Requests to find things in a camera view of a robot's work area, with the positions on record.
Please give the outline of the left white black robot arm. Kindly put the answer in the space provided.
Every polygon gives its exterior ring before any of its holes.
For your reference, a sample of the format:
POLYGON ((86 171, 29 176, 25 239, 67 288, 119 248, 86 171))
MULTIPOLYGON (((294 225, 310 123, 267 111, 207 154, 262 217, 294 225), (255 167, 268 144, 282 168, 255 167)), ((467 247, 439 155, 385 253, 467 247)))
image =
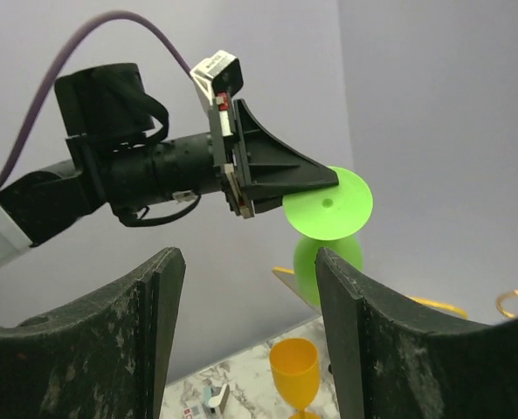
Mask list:
POLYGON ((237 60, 190 72, 208 131, 168 137, 167 109, 144 91, 133 63, 102 65, 56 80, 70 159, 0 190, 0 268, 109 205, 125 226, 154 227, 178 214, 148 217, 171 201, 190 213, 221 192, 237 216, 278 208, 284 196, 334 187, 335 171, 268 133, 237 98, 237 60))

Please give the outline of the yellow framed whiteboard stand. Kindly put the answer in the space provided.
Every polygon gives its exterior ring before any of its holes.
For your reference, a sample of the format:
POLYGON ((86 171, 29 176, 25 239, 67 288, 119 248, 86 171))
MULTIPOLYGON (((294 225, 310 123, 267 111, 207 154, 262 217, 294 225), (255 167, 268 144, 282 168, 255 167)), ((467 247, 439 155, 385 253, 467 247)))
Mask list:
MULTIPOLYGON (((316 305, 311 298, 300 290, 298 286, 294 271, 289 268, 275 266, 272 269, 273 275, 283 283, 295 296, 302 300, 309 308, 311 308, 318 316, 321 316, 321 307, 316 305)), ((367 296, 370 299, 376 299, 377 303, 381 305, 384 297, 391 297, 391 300, 398 302, 405 302, 406 299, 415 301, 416 303, 428 307, 432 310, 451 315, 459 319, 468 319, 465 310, 449 303, 439 302, 431 299, 424 299, 420 297, 405 296, 396 292, 385 285, 373 285, 370 288, 365 288, 367 296)))

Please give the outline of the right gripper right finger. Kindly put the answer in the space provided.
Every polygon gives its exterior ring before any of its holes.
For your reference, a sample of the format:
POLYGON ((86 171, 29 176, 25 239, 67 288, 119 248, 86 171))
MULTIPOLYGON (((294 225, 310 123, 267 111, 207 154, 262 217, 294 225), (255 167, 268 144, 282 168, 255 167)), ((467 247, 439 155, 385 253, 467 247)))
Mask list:
POLYGON ((379 285, 329 249, 315 260, 343 418, 518 418, 518 318, 489 326, 379 285))

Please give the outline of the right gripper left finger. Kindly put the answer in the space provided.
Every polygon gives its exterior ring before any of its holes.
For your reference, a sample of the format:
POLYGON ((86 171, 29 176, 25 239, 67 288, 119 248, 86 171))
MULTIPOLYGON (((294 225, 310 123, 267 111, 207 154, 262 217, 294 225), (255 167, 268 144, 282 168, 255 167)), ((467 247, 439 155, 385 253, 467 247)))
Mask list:
POLYGON ((0 327, 0 418, 157 418, 184 274, 169 247, 94 292, 0 327))

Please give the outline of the green plastic wine glass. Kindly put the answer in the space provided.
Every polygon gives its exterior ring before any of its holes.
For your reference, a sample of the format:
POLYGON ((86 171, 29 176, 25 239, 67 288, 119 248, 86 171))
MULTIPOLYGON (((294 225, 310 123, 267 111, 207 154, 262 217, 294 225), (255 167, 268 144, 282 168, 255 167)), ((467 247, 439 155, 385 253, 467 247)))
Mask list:
POLYGON ((358 174, 332 167, 339 184, 283 198, 287 221, 301 234, 294 248, 294 280, 300 296, 312 307, 321 307, 315 258, 327 247, 357 270, 363 269, 363 251, 356 233, 369 221, 374 199, 358 174))

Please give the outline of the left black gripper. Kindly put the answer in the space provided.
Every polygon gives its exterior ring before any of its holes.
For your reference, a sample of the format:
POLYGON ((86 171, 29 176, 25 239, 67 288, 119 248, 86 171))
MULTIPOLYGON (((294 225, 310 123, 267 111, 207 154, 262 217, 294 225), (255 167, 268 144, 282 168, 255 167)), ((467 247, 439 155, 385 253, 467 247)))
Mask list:
POLYGON ((252 218, 280 207, 285 195, 338 184, 333 169, 269 133, 243 99, 233 108, 230 98, 212 98, 207 114, 214 171, 236 216, 252 218))

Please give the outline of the yellow-orange plastic wine glass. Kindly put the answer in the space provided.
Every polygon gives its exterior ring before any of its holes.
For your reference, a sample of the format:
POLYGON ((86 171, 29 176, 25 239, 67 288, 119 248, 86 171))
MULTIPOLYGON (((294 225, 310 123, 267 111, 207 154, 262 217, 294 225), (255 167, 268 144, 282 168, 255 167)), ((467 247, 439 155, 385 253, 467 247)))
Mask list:
POLYGON ((303 338, 289 338, 276 343, 269 354, 274 386, 295 413, 291 418, 321 418, 308 408, 321 385, 319 352, 316 345, 303 338))

